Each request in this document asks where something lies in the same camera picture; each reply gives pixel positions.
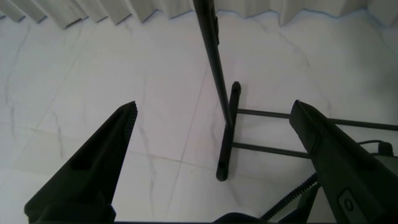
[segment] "white curtain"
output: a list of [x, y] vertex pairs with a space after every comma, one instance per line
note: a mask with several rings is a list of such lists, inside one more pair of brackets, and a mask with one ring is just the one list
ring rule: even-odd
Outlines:
[[[281, 26], [303, 9], [339, 17], [366, 7], [384, 25], [398, 25], [398, 0], [215, 0], [215, 7], [242, 17], [273, 10], [279, 13]], [[194, 8], [192, 0], [0, 0], [0, 18], [19, 22], [27, 16], [40, 22], [47, 16], [61, 29], [86, 17], [95, 22], [108, 17], [118, 24], [132, 14], [143, 22], [155, 10], [171, 19]]]

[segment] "black metal bar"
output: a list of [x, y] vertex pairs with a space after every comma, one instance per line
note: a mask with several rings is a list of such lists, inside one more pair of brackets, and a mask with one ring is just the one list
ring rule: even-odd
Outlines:
[[280, 155], [285, 155], [285, 156], [294, 156], [294, 157], [300, 157], [300, 158], [304, 158], [304, 159], [310, 158], [310, 156], [305, 152], [295, 152], [295, 151], [290, 151], [290, 150], [286, 150], [286, 149], [277, 149], [277, 148], [265, 147], [265, 146], [255, 146], [255, 145], [238, 143], [238, 142], [233, 142], [232, 147], [240, 148], [240, 149], [249, 149], [249, 150], [258, 151], [258, 152], [268, 152], [268, 153], [273, 153], [273, 154], [280, 154]]
[[231, 159], [232, 142], [234, 141], [235, 122], [239, 105], [239, 97], [241, 94], [241, 85], [239, 82], [234, 82], [231, 90], [231, 99], [229, 100], [229, 109], [232, 115], [232, 128], [227, 125], [224, 129], [223, 142], [221, 144], [220, 157], [218, 159], [216, 177], [219, 181], [224, 181], [228, 178], [229, 160]]
[[220, 54], [218, 53], [218, 22], [214, 9], [214, 1], [194, 0], [193, 4], [197, 13], [201, 34], [205, 43], [207, 57], [209, 58], [225, 123], [227, 127], [232, 128], [233, 122], [228, 106], [228, 96], [226, 94], [223, 68], [221, 67]]
[[[285, 114], [285, 113], [246, 110], [246, 109], [238, 109], [238, 113], [239, 114], [250, 114], [250, 115], [256, 115], [256, 116], [267, 116], [267, 117], [272, 117], [272, 118], [285, 118], [285, 119], [288, 119], [290, 116], [290, 114]], [[373, 128], [373, 129], [381, 129], [381, 130], [388, 130], [388, 131], [398, 131], [398, 125], [370, 123], [370, 122], [363, 122], [363, 121], [350, 121], [350, 120], [334, 119], [334, 118], [328, 118], [328, 119], [332, 123], [339, 124], [339, 125], [347, 125], [347, 126], [354, 126], [354, 127], [361, 127], [361, 128]]]

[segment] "black cable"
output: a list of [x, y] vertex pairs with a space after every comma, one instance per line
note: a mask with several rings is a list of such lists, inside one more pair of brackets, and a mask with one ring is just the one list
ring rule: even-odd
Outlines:
[[367, 140], [367, 141], [363, 141], [363, 142], [358, 142], [358, 144], [369, 144], [369, 143], [382, 143], [384, 141], [382, 140]]
[[317, 173], [312, 174], [304, 183], [298, 186], [296, 189], [287, 194], [282, 200], [280, 200], [275, 206], [273, 206], [268, 212], [266, 212], [260, 219], [262, 221], [269, 221], [274, 215], [280, 212], [286, 205], [288, 205], [293, 199], [300, 196], [310, 187], [312, 187], [318, 181]]

